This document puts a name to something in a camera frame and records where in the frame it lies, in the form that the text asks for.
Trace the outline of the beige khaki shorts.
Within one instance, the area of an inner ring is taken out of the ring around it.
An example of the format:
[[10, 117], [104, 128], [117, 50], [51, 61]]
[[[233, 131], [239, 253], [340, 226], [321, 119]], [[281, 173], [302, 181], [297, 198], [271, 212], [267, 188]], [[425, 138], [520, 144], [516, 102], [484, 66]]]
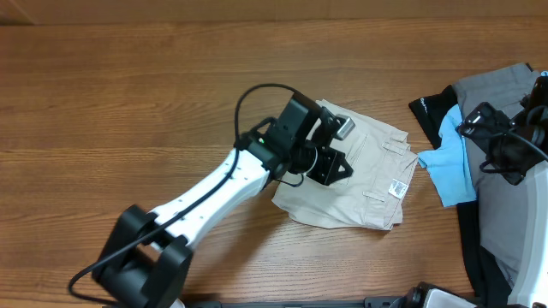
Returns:
[[402, 201], [418, 162], [407, 142], [408, 134], [389, 124], [346, 110], [325, 99], [317, 102], [335, 115], [350, 117], [355, 128], [331, 147], [343, 152], [351, 177], [329, 186], [286, 174], [272, 202], [296, 222], [320, 228], [392, 230], [402, 223]]

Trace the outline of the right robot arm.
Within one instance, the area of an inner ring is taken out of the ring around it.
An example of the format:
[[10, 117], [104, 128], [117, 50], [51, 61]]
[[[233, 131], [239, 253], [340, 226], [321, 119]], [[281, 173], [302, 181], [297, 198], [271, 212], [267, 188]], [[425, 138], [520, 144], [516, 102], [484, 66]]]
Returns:
[[454, 86], [478, 194], [485, 307], [547, 305], [547, 79]]

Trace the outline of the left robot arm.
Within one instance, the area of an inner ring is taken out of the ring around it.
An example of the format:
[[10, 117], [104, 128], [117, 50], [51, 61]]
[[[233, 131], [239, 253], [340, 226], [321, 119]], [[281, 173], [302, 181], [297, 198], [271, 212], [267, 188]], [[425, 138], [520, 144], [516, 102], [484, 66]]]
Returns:
[[328, 186], [353, 170], [332, 140], [354, 129], [325, 107], [285, 110], [245, 133], [213, 172], [180, 197], [146, 212], [133, 205], [118, 218], [92, 268], [92, 278], [116, 307], [180, 307], [198, 244], [235, 207], [286, 173]]

